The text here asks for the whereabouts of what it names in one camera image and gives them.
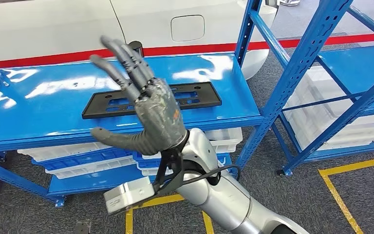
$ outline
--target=robot finger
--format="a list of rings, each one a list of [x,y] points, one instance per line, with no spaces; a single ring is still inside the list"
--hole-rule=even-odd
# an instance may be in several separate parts
[[[121,47],[124,49],[124,51],[130,56],[131,60],[136,65],[135,69],[139,69],[147,82],[154,78],[154,74],[152,73],[152,70],[148,67],[148,64],[144,61],[144,59],[141,57],[141,55],[131,49],[128,45],[122,44]]]
[[[111,40],[107,36],[101,37],[101,43],[117,57],[118,61],[127,71],[128,76],[142,92],[147,86],[148,79],[144,77],[137,65],[132,61],[130,55],[122,48],[124,44],[120,40]]]
[[[105,61],[98,55],[91,55],[90,60],[95,64],[95,66],[104,70],[121,87],[131,102],[135,102],[135,100],[140,97],[140,91],[137,87],[128,79],[125,79],[125,77],[111,63]]]

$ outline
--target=blue storage crate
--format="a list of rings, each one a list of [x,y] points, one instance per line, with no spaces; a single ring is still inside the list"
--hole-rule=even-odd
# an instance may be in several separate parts
[[[137,162],[139,168],[157,168],[160,166],[160,158],[143,159],[139,152],[133,152],[132,158]],[[217,160],[226,165],[231,158],[229,153],[217,154]]]
[[[36,165],[43,166],[48,171],[73,167],[77,165],[99,162],[108,159],[114,159],[124,156],[131,156],[133,151],[117,149],[114,147],[106,148],[102,150],[90,151],[82,154],[76,154],[71,156],[59,157],[55,159],[50,159],[46,161],[37,162],[32,159],[32,163]]]

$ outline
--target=robotic hand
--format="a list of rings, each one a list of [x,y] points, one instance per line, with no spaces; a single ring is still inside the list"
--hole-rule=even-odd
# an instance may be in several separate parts
[[[180,109],[168,85],[155,78],[141,56],[118,40],[101,37],[125,68],[125,78],[111,63],[98,56],[91,61],[118,83],[144,126],[136,135],[113,134],[101,127],[91,133],[98,141],[145,155],[161,152],[156,180],[148,177],[124,183],[106,193],[109,214],[127,210],[158,195],[176,190],[200,207],[221,227],[238,234],[308,234],[292,220],[265,208],[226,170],[203,131],[186,130]],[[165,175],[167,167],[173,170]]]

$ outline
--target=yellow floor tape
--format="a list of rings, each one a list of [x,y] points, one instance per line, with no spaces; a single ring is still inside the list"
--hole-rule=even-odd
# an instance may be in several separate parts
[[[329,188],[330,192],[332,193],[333,198],[335,199],[336,203],[342,210],[343,214],[345,215],[346,219],[348,220],[349,224],[352,226],[356,234],[363,234],[363,231],[360,229],[360,227],[356,223],[356,220],[353,218],[352,214],[346,207],[345,203],[343,202],[342,198],[340,197],[333,183],[330,181],[329,176],[343,173],[343,172],[358,170],[358,169],[362,169],[366,167],[372,167],[372,166],[374,166],[374,159],[363,161],[363,162],[352,163],[352,164],[344,165],[340,167],[319,170],[319,174],[322,176],[323,180],[325,181],[326,186]]]
[[[133,224],[133,210],[134,209],[140,209],[144,207],[156,206],[156,205],[177,202],[177,201],[182,201],[182,200],[184,200],[184,198],[179,194],[162,196],[162,197],[154,198],[150,201],[147,201],[143,203],[142,205],[133,207],[132,209],[129,209],[125,214],[125,234],[133,234],[132,224]],[[204,212],[203,212],[203,221],[204,221],[204,226],[206,227],[206,233],[214,234],[213,225],[211,224],[211,219]]]

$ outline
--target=black plastic tray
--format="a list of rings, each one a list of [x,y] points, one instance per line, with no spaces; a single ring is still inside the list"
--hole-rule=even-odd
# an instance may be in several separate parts
[[[170,88],[182,110],[222,104],[222,100],[211,82],[172,84]],[[93,94],[82,112],[82,118],[104,118],[134,114],[134,106],[128,103],[121,90],[117,90]]]

